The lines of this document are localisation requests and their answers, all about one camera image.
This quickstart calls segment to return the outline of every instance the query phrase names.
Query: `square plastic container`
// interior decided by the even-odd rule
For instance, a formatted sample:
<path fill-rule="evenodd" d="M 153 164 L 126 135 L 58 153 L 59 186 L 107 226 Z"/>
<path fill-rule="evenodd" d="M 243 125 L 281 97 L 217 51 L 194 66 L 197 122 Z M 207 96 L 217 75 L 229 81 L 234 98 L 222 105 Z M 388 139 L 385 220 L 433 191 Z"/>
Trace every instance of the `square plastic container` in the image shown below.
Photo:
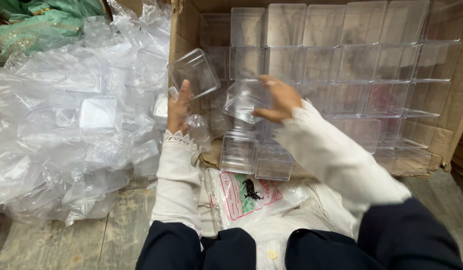
<path fill-rule="evenodd" d="M 372 83 L 365 115 L 399 117 L 405 106 L 408 83 Z"/>
<path fill-rule="evenodd" d="M 208 55 L 218 79 L 228 79 L 228 48 L 205 48 L 203 51 Z"/>
<path fill-rule="evenodd" d="M 253 111 L 258 108 L 269 109 L 270 107 L 270 91 L 263 86 L 258 78 L 240 79 L 228 88 L 227 103 L 223 107 L 223 113 L 255 124 L 263 118 L 253 116 Z"/>
<path fill-rule="evenodd" d="M 264 45 L 300 46 L 306 13 L 306 4 L 269 4 L 264 17 Z"/>
<path fill-rule="evenodd" d="M 402 118 L 376 118 L 380 120 L 377 149 L 392 149 L 396 146 Z"/>
<path fill-rule="evenodd" d="M 253 174 L 257 165 L 258 145 L 252 132 L 228 130 L 223 136 L 220 170 Z"/>
<path fill-rule="evenodd" d="M 203 48 L 230 46 L 230 13 L 200 15 L 200 44 Z"/>
<path fill-rule="evenodd" d="M 324 113 L 331 116 L 363 115 L 367 104 L 369 83 L 337 83 L 332 85 Z"/>
<path fill-rule="evenodd" d="M 263 74 L 265 49 L 254 46 L 232 46 L 229 48 L 230 80 Z"/>
<path fill-rule="evenodd" d="M 423 40 L 455 40 L 462 38 L 463 0 L 437 0 L 430 6 Z"/>
<path fill-rule="evenodd" d="M 304 82 L 331 83 L 337 79 L 342 48 L 310 47 L 305 49 Z"/>
<path fill-rule="evenodd" d="M 461 48 L 460 42 L 423 43 L 414 78 L 417 80 L 450 80 Z"/>
<path fill-rule="evenodd" d="M 337 46 L 342 37 L 345 5 L 308 5 L 303 46 Z"/>
<path fill-rule="evenodd" d="M 386 9 L 386 1 L 348 3 L 343 21 L 341 43 L 378 43 Z"/>
<path fill-rule="evenodd" d="M 290 153 L 275 144 L 259 146 L 256 179 L 289 181 L 292 174 L 293 158 Z"/>
<path fill-rule="evenodd" d="M 382 45 L 375 81 L 410 81 L 419 50 L 418 44 Z"/>
<path fill-rule="evenodd" d="M 264 8 L 231 8 L 231 45 L 260 46 L 264 13 Z"/>
<path fill-rule="evenodd" d="M 440 115 L 447 100 L 450 82 L 410 83 L 403 115 Z"/>
<path fill-rule="evenodd" d="M 379 45 L 345 45 L 341 53 L 338 82 L 371 82 L 379 58 Z"/>
<path fill-rule="evenodd" d="M 421 149 L 395 149 L 394 175 L 426 175 L 432 153 Z"/>
<path fill-rule="evenodd" d="M 303 80 L 304 49 L 301 47 L 269 47 L 265 50 L 264 74 L 287 84 Z"/>
<path fill-rule="evenodd" d="M 370 118 L 344 119 L 341 131 L 373 154 L 377 149 L 380 120 Z"/>
<path fill-rule="evenodd" d="M 436 116 L 404 117 L 401 121 L 398 148 L 427 148 L 435 134 Z"/>
<path fill-rule="evenodd" d="M 390 1 L 386 9 L 380 43 L 417 42 L 427 16 L 428 4 L 428 0 Z"/>
<path fill-rule="evenodd" d="M 168 65 L 168 71 L 177 89 L 184 80 L 190 81 L 190 93 L 197 99 L 220 89 L 220 81 L 211 61 L 201 49 L 194 49 L 175 63 Z"/>

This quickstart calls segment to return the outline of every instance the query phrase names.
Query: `hand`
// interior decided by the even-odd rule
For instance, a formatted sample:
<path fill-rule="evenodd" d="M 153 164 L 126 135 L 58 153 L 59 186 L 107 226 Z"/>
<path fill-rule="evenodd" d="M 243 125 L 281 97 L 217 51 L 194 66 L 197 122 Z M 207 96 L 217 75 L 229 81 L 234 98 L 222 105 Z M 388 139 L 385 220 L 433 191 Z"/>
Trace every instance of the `hand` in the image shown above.
<path fill-rule="evenodd" d="M 253 115 L 278 124 L 285 119 L 293 118 L 293 109 L 302 107 L 302 98 L 298 92 L 277 78 L 262 75 L 260 79 L 271 92 L 272 108 L 257 108 Z"/>
<path fill-rule="evenodd" d="M 171 98 L 168 101 L 168 121 L 167 129 L 175 134 L 179 130 L 185 135 L 188 130 L 188 124 L 185 122 L 185 119 L 188 116 L 188 101 L 190 100 L 190 82 L 184 80 L 181 83 L 180 93 L 178 94 L 178 99 L 175 100 Z"/>

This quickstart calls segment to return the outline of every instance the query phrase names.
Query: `person's left hand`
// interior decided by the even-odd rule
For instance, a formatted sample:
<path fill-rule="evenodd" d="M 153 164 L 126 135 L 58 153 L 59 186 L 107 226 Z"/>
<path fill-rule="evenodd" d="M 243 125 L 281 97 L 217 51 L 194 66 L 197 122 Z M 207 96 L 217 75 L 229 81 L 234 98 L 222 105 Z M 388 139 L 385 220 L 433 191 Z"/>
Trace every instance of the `person's left hand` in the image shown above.
<path fill-rule="evenodd" d="M 179 130 L 185 135 L 188 130 L 188 124 L 185 119 L 188 116 L 188 101 L 190 100 L 190 82 L 184 80 L 181 83 L 180 93 L 178 99 L 171 98 L 168 101 L 168 121 L 167 129 L 175 134 Z"/>

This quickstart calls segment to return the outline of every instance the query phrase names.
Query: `person's right hand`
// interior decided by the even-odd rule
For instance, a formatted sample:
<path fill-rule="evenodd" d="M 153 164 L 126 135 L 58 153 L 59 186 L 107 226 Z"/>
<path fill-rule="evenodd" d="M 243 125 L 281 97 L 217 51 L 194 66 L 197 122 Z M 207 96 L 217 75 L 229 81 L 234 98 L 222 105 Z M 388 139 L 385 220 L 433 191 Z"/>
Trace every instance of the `person's right hand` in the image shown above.
<path fill-rule="evenodd" d="M 262 75 L 260 79 L 271 92 L 272 108 L 257 108 L 253 115 L 279 124 L 285 119 L 293 118 L 293 109 L 302 108 L 302 98 L 298 92 L 277 78 Z"/>

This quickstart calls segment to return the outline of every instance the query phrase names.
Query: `concrete floor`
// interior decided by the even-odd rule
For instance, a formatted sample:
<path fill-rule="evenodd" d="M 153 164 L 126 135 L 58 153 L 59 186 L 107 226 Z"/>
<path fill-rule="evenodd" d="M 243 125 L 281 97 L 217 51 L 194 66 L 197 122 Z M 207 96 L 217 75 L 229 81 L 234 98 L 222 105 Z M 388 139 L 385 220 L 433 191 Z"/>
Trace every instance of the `concrete floor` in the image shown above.
<path fill-rule="evenodd" d="M 463 259 L 463 177 L 439 170 L 428 180 L 401 178 L 411 192 L 450 230 Z M 104 219 L 40 224 L 0 216 L 0 270 L 134 269 L 147 236 L 155 192 L 132 183 Z"/>

